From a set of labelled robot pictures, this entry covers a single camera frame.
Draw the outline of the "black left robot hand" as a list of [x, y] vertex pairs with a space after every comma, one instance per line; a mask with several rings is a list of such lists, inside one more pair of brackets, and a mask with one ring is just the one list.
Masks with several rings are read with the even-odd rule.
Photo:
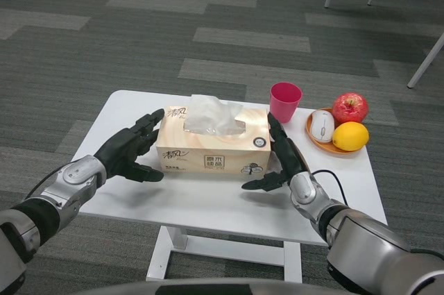
[[122, 176], [141, 183], [156, 183], [164, 178], [161, 171], [136, 162], [157, 141], [159, 130], [155, 127], [163, 118], [163, 109], [144, 115], [134, 126], [120, 130], [101, 146], [94, 157], [105, 167], [108, 179]]

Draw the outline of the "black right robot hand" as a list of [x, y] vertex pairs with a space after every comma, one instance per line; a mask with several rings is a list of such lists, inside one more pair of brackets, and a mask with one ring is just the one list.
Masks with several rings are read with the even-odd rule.
[[270, 126], [269, 133], [272, 138], [271, 150], [277, 156], [282, 170], [280, 173], [275, 171], [270, 172], [265, 174], [262, 179], [244, 183], [241, 186], [244, 190], [261, 189], [265, 192], [270, 192], [280, 188], [285, 183], [289, 184], [296, 174], [309, 171], [293, 140], [287, 136], [281, 123], [271, 112], [268, 113], [268, 124]]

